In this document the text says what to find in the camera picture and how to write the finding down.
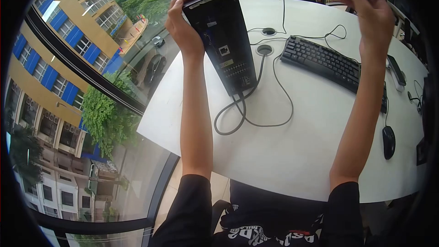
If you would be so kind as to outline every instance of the yellow building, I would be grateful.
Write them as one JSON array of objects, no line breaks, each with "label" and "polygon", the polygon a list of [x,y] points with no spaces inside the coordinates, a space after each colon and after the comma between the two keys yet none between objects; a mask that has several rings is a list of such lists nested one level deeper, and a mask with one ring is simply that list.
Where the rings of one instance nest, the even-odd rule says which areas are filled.
[{"label": "yellow building", "polygon": [[[33,4],[53,32],[96,71],[118,70],[123,63],[118,42],[133,23],[114,0]],[[81,157],[86,137],[82,101],[88,84],[55,58],[26,22],[14,44],[7,86],[6,105],[14,123],[33,126],[45,147]]]}]

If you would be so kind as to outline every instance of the white round table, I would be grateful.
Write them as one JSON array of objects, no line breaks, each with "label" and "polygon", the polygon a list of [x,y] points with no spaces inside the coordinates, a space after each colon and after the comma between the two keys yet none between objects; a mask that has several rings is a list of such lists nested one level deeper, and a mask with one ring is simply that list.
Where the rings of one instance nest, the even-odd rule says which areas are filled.
[{"label": "white round table", "polygon": [[[247,29],[272,27],[282,31],[282,0],[240,0]],[[329,6],[299,0],[285,0],[287,35],[323,36],[336,25],[347,29],[346,39],[328,36],[329,45],[340,53],[359,57],[360,31],[355,15]],[[339,27],[335,34],[344,35]],[[259,30],[249,32],[251,43],[267,38]],[[323,39],[310,39],[326,46]],[[264,41],[274,53],[266,57],[261,82],[246,99],[247,118],[259,124],[285,121],[290,103],[277,85],[271,68],[282,52],[285,40]],[[252,46],[256,74],[261,56]],[[423,136],[421,116],[407,99],[415,93],[414,79],[423,85],[427,70],[401,42],[392,38],[388,53],[407,77],[405,91],[398,92],[391,74],[386,72],[389,116],[387,124],[396,136],[396,151],[384,159],[381,130],[385,114],[378,118],[370,156],[359,178],[360,202],[392,200],[419,189],[425,164],[416,166],[416,145]],[[232,99],[226,93],[209,58],[205,56],[205,75],[211,120]],[[292,120],[281,127],[258,128],[245,122],[234,134],[213,132],[213,171],[261,189],[310,200],[326,201],[329,196],[329,170],[343,134],[355,95],[343,87],[306,70],[276,62],[279,80],[294,103]],[[165,149],[180,153],[179,135],[183,97],[181,53],[169,67],[155,91],[137,131]],[[218,120],[223,132],[233,129],[241,119],[235,107]]]}]

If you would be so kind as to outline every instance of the building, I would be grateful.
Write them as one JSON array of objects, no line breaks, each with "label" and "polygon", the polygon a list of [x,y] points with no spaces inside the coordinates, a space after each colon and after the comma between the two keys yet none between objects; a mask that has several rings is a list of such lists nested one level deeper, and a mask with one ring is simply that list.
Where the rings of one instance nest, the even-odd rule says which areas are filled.
[{"label": "building", "polygon": [[[113,73],[122,65],[120,48],[126,42],[120,44],[120,38],[129,36],[130,41],[136,41],[141,35],[136,31],[136,36],[131,36],[133,23],[114,0],[35,0],[33,4],[66,46],[101,74]],[[55,58],[25,21],[14,43],[8,75],[5,105],[11,121],[15,126],[29,125],[36,130],[44,148],[42,160],[70,174],[91,176],[93,160],[104,160],[82,126],[82,102],[88,84]],[[103,203],[96,203],[102,201],[97,183],[93,186],[88,179],[50,168],[44,167],[43,172],[44,182],[39,185],[27,185],[18,178],[36,210],[89,221],[99,215],[94,214],[95,209],[104,209],[109,191],[103,191]]]}]

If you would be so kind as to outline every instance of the person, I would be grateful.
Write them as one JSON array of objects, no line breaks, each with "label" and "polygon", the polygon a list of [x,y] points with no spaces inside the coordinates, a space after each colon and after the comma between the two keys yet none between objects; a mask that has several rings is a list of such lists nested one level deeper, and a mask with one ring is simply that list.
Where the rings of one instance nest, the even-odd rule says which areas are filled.
[{"label": "person", "polygon": [[209,182],[213,139],[203,70],[205,51],[200,36],[182,17],[184,1],[188,0],[171,1],[165,23],[181,49],[184,65],[183,176],[151,246],[362,246],[358,178],[380,112],[393,32],[393,15],[386,0],[340,0],[357,11],[362,68],[355,102],[329,172],[328,201],[302,200],[231,181],[232,208],[221,218],[223,231],[214,235]]}]

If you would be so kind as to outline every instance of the label sticker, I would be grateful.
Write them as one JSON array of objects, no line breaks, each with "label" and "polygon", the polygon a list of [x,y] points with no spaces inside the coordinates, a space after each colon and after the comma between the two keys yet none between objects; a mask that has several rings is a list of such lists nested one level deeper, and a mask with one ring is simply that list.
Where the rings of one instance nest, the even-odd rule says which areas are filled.
[{"label": "label sticker", "polygon": [[230,59],[230,60],[228,60],[226,62],[220,63],[219,66],[221,68],[224,68],[224,67],[227,67],[227,66],[232,65],[232,64],[233,64],[233,59]]}]

